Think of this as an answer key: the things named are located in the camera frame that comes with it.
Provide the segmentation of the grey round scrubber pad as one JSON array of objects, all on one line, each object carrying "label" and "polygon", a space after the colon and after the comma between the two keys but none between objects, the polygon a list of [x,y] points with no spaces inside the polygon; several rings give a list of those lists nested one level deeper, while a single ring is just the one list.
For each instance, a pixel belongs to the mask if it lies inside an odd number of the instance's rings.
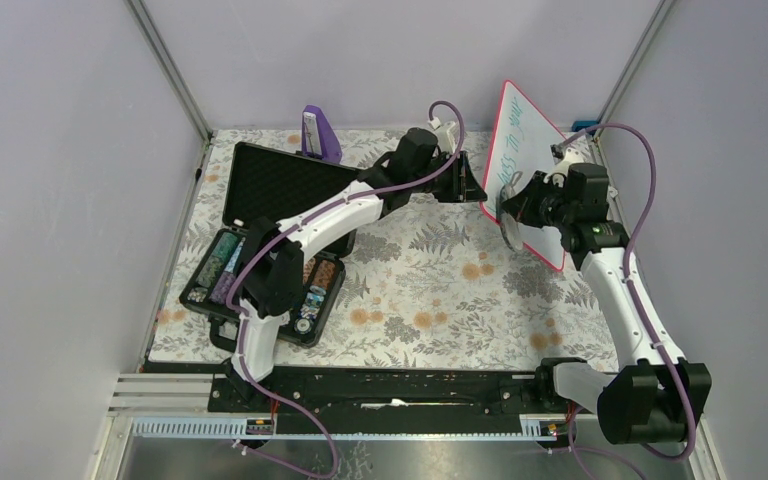
[{"label": "grey round scrubber pad", "polygon": [[503,203],[514,194],[515,190],[510,184],[506,184],[500,189],[496,200],[496,220],[506,246],[511,251],[522,252],[525,250],[525,244],[519,230],[519,223],[513,215],[503,209]]}]

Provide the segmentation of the pink framed whiteboard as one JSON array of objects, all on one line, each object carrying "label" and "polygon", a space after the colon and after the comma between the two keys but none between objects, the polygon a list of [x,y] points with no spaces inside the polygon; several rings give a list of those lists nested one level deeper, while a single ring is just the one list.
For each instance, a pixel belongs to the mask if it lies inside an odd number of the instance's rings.
[{"label": "pink framed whiteboard", "polygon": [[[510,184],[517,194],[536,171],[550,172],[555,166],[550,147],[564,139],[563,132],[519,86],[511,80],[503,82],[482,182],[487,200],[480,204],[482,212],[496,223],[499,231],[496,200],[500,189]],[[519,224],[519,230],[525,250],[516,253],[529,253],[551,270],[563,270],[565,251],[557,229]]]}]

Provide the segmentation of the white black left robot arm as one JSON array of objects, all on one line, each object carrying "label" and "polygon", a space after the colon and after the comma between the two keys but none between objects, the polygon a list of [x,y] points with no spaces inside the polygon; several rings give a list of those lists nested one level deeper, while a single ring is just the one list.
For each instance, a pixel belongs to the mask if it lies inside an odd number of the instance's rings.
[{"label": "white black left robot arm", "polygon": [[259,219],[244,241],[242,270],[226,296],[240,327],[231,365],[240,375],[232,398],[248,411],[269,401],[266,378],[274,368],[277,335],[301,295],[305,264],[339,238],[407,205],[414,194],[444,202],[462,200],[464,169],[458,160],[465,139],[460,132],[452,151],[440,145],[438,130],[412,128],[393,151],[321,204],[279,222]]}]

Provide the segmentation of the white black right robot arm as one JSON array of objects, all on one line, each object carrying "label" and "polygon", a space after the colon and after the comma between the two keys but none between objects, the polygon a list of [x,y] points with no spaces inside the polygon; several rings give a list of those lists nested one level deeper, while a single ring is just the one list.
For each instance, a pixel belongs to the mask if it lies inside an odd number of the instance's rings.
[{"label": "white black right robot arm", "polygon": [[605,168],[577,163],[564,173],[537,171],[521,189],[504,186],[497,197],[508,244],[520,226],[552,227],[589,285],[609,326],[619,371],[595,370],[581,359],[542,361],[535,402],[557,412],[570,401],[597,416],[611,444],[682,443],[691,451],[712,379],[669,338],[633,267],[631,239],[607,218]]}]

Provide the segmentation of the floral table mat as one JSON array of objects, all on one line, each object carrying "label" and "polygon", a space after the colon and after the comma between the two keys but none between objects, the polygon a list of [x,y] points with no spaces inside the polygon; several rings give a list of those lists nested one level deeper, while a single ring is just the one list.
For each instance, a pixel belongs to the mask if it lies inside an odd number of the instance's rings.
[{"label": "floral table mat", "polygon": [[[209,323],[180,293],[221,228],[236,144],[299,147],[291,130],[221,130],[215,135],[177,263],[155,323],[144,368],[205,371],[226,353]],[[525,371],[548,357],[578,357],[618,368],[598,302],[572,265],[550,269],[516,254],[476,204],[439,204],[416,195],[360,229],[319,343],[280,342],[286,366]]]}]

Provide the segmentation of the blue corner block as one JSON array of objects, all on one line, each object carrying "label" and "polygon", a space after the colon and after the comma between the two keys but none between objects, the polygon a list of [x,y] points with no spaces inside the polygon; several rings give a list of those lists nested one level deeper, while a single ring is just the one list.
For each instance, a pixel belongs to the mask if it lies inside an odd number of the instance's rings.
[{"label": "blue corner block", "polygon": [[593,127],[599,123],[598,120],[576,120],[570,127],[571,132],[579,132]]}]

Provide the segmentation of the purple metronome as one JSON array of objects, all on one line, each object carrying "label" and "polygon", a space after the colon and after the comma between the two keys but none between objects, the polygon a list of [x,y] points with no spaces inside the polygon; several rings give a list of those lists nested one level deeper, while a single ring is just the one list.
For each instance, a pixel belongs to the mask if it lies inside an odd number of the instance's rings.
[{"label": "purple metronome", "polygon": [[302,111],[301,154],[328,163],[342,162],[342,148],[324,112],[315,105]]}]

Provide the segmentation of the black poker chip case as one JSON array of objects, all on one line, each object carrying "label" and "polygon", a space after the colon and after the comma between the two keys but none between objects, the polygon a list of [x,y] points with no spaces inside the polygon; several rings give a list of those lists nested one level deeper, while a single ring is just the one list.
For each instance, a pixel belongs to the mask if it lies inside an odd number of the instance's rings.
[{"label": "black poker chip case", "polygon": [[279,241],[234,283],[254,255],[280,231],[279,221],[316,207],[349,185],[355,168],[239,142],[235,145],[221,229],[179,296],[185,308],[205,314],[211,344],[236,348],[240,318],[228,307],[230,293],[253,292],[288,310],[281,340],[315,346],[345,278],[343,263],[354,246],[349,233],[305,260],[297,247]]}]

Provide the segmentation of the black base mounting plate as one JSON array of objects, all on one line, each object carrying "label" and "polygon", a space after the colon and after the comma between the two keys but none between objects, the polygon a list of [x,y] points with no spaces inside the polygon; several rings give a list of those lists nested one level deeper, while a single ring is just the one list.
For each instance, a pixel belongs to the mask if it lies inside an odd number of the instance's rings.
[{"label": "black base mounting plate", "polygon": [[263,414],[280,434],[527,436],[526,420],[561,425],[570,401],[543,370],[476,371],[277,366],[253,387],[227,368],[211,413]]}]

